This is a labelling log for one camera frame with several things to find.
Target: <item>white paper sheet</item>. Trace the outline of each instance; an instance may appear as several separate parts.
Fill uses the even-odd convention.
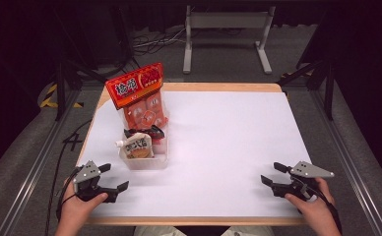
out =
[[[79,163],[111,163],[99,184],[115,188],[130,181],[130,186],[92,217],[300,216],[260,177],[290,183],[273,163],[311,162],[282,92],[165,91],[162,99],[169,112],[164,170],[129,170],[114,145],[124,127],[113,103],[96,112]]]

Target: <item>clear plastic box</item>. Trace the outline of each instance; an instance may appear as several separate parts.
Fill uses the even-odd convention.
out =
[[[161,170],[168,164],[168,124],[163,127],[165,137],[156,143],[152,143],[154,157],[129,159],[121,148],[118,151],[120,158],[130,170]]]

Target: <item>snack bag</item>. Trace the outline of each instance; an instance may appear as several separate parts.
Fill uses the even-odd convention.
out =
[[[129,129],[162,128],[167,117],[161,99],[162,64],[155,63],[105,83],[112,101]]]

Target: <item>tripod leg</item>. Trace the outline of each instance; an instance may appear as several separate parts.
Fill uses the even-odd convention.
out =
[[[139,65],[139,62],[136,60],[134,56],[132,56],[132,61],[136,64],[136,66],[138,66],[138,68],[141,68],[141,66]]]
[[[185,29],[187,33],[187,41],[185,43],[185,54],[184,54],[184,67],[182,72],[184,74],[191,73],[191,57],[192,57],[192,41],[191,41],[191,7],[187,6]]]
[[[71,90],[76,89],[79,90],[83,86],[83,82],[81,81],[80,76],[75,72],[72,68],[71,65],[68,63],[63,64],[64,67],[64,75],[66,82],[68,83],[68,86]]]
[[[282,86],[286,85],[287,83],[289,83],[289,82],[297,79],[298,77],[304,75],[305,73],[310,72],[311,70],[317,68],[322,63],[323,63],[322,61],[318,61],[318,62],[314,62],[314,63],[308,64],[305,67],[303,67],[303,68],[295,71],[294,73],[290,74],[289,76],[286,76],[285,78],[280,79],[277,82],[277,84],[282,87]]]
[[[306,86],[309,90],[317,90],[326,79],[329,73],[329,63],[323,62],[316,69],[314,69],[311,77],[308,79]]]

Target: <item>black cable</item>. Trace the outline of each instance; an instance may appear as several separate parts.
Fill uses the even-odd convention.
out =
[[[242,29],[217,29],[216,31],[219,33],[227,34],[229,36],[237,36],[242,32]]]
[[[67,146],[68,144],[68,141],[71,140],[74,136],[77,135],[77,132],[83,128],[85,125],[87,125],[88,123],[90,123],[92,121],[92,119],[88,120],[87,122],[85,122],[84,124],[82,124],[81,126],[79,126],[72,134],[71,136],[69,136],[68,138],[66,138],[63,143],[64,143],[64,146],[62,147],[61,151],[60,151],[60,154],[59,154],[59,157],[58,157],[58,161],[56,163],[56,167],[55,167],[55,173],[54,173],[54,176],[53,176],[53,183],[52,183],[52,188],[51,188],[51,191],[50,191],[50,195],[49,195],[49,203],[48,203],[48,207],[47,207],[47,218],[46,218],[46,226],[45,226],[45,235],[47,236],[48,235],[48,231],[49,231],[49,222],[50,222],[50,212],[51,212],[51,208],[52,208],[52,202],[53,202],[53,195],[54,195],[54,191],[55,191],[55,185],[56,185],[56,179],[57,179],[57,175],[58,175],[58,172],[59,172],[59,166],[60,166],[60,162],[61,162],[61,159],[62,159],[62,156],[63,156],[63,152],[65,150],[65,147]],[[73,173],[71,174],[71,177],[73,178],[75,176],[76,173],[78,173],[78,171],[74,174],[74,172],[77,170],[74,169],[73,170]],[[64,186],[64,189],[62,189],[62,192],[61,192],[61,197],[59,199],[59,202],[58,203],[61,203],[62,202],[62,198],[63,198],[63,195],[65,194],[65,191],[66,191],[66,188],[68,187],[69,183],[71,182],[71,178],[68,179],[68,181],[65,183],[65,186]]]
[[[302,182],[300,179],[298,179],[294,176],[292,176],[292,179],[298,181],[301,185],[304,185],[304,182]],[[339,232],[341,233],[341,235],[343,235],[342,234],[341,220],[339,219],[338,210],[335,208],[335,206],[327,200],[327,198],[323,194],[323,192],[321,192],[320,190],[312,189],[311,187],[309,187],[306,184],[305,184],[305,186],[309,191],[313,192],[314,195],[316,195],[318,198],[323,200],[323,202],[326,204],[327,208],[329,209],[330,214],[333,216],[333,220],[335,220],[335,223],[336,223],[336,226],[338,227]]]
[[[80,172],[80,170],[81,170],[81,168],[75,168],[72,171],[71,175],[66,180],[65,185],[63,186],[63,188],[61,190],[59,201],[58,201],[58,206],[56,207],[56,218],[58,219],[58,222],[60,221],[62,206],[69,199],[69,198],[66,199],[64,202],[62,201],[63,197],[65,196],[65,192],[68,189],[69,184],[72,183],[72,179],[74,179],[74,177],[78,174],[78,172]]]
[[[104,73],[102,73],[102,74],[99,74],[99,73],[97,73],[97,74],[100,75],[100,76],[102,76],[102,77],[108,78],[108,77],[114,76],[115,74],[119,73],[120,71],[126,73],[126,72],[123,70],[123,68],[124,68],[125,66],[126,66],[126,63],[124,63],[124,64],[120,64],[117,68],[115,68],[115,69],[113,69],[113,70],[111,70],[111,71],[104,72]],[[84,75],[79,75],[79,76],[80,76],[84,81],[86,81],[86,80],[91,80],[91,81],[95,80],[93,77],[88,76],[88,75],[85,75],[85,76],[84,76]]]
[[[164,34],[159,33],[152,40],[149,40],[145,36],[148,34],[137,36],[136,38],[143,38],[143,37],[146,38],[147,42],[137,44],[136,46],[140,46],[140,45],[145,46],[147,44],[147,49],[146,50],[135,49],[135,53],[136,53],[135,55],[136,56],[143,56],[146,54],[155,54],[158,51],[160,51],[162,48],[164,48],[165,46],[169,46],[169,45],[172,45],[173,43],[177,42],[178,39],[176,39],[176,38],[177,37],[180,38],[183,34],[184,34],[184,29],[179,30],[177,32],[172,32],[172,33],[164,33]]]
[[[77,196],[77,195],[76,195],[76,194],[73,194],[73,195],[71,195],[70,197],[68,197],[68,199],[66,199],[66,200],[64,200],[64,201],[62,202],[61,206],[63,206],[63,205],[66,203],[66,201],[68,201],[68,200],[74,198],[75,196]]]
[[[69,34],[69,32],[66,30],[66,28],[65,28],[65,26],[64,26],[64,24],[63,24],[61,18],[59,17],[59,14],[56,12],[56,9],[55,9],[55,8],[53,8],[53,13],[54,13],[56,19],[58,20],[60,27],[61,27],[62,30],[65,32],[65,34],[66,34],[68,40],[71,42],[72,46],[74,47],[75,51],[77,52],[78,57],[80,58],[80,60],[82,61],[82,63],[83,63],[84,65],[88,65],[87,62],[84,60],[84,57],[82,56],[82,54],[81,54],[81,52],[80,52],[80,49],[79,49],[78,46],[77,46],[77,43],[75,43],[75,41],[74,41],[74,39],[72,38],[72,36],[71,36],[71,35]],[[106,77],[106,78],[111,77],[111,76],[117,74],[118,72],[123,71],[124,66],[125,66],[125,64],[121,63],[121,64],[120,64],[117,68],[115,68],[114,70],[111,70],[111,71],[109,71],[109,72],[106,72],[106,73],[103,73],[103,74],[99,74],[99,75],[100,75],[100,76],[103,76],[103,77]],[[80,75],[80,77],[83,78],[84,80],[85,80],[86,78],[88,78],[88,79],[94,79],[94,78],[92,78],[91,76],[88,76],[88,75],[86,75],[86,76],[81,76],[81,75]]]
[[[160,33],[160,32],[145,33],[145,34],[142,34],[139,36],[135,36],[133,39],[133,42],[136,44],[136,46],[141,45],[141,44],[153,43],[153,42],[159,40],[159,37],[163,34],[166,36],[166,33]]]

